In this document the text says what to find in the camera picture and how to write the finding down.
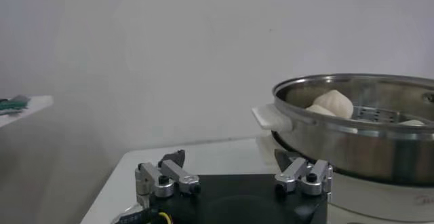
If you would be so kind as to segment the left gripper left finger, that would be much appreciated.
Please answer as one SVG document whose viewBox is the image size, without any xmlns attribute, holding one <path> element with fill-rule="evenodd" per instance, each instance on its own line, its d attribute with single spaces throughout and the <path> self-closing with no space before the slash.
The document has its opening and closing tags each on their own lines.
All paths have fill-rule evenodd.
<svg viewBox="0 0 434 224">
<path fill-rule="evenodd" d="M 135 169 L 136 201 L 148 208 L 151 195 L 156 198 L 170 198 L 175 188 L 184 195 L 201 193 L 199 176 L 184 170 L 185 150 L 165 154 L 154 166 L 150 162 L 139 163 Z"/>
</svg>

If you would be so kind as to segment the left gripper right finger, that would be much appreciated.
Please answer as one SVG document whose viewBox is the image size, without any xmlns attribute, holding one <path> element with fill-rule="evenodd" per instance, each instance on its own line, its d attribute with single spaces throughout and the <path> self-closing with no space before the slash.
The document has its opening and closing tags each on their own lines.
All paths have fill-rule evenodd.
<svg viewBox="0 0 434 224">
<path fill-rule="evenodd" d="M 297 189 L 305 195 L 332 196 L 333 167 L 325 160 L 314 164 L 295 152 L 274 150 L 280 172 L 275 175 L 275 191 L 287 195 Z"/>
</svg>

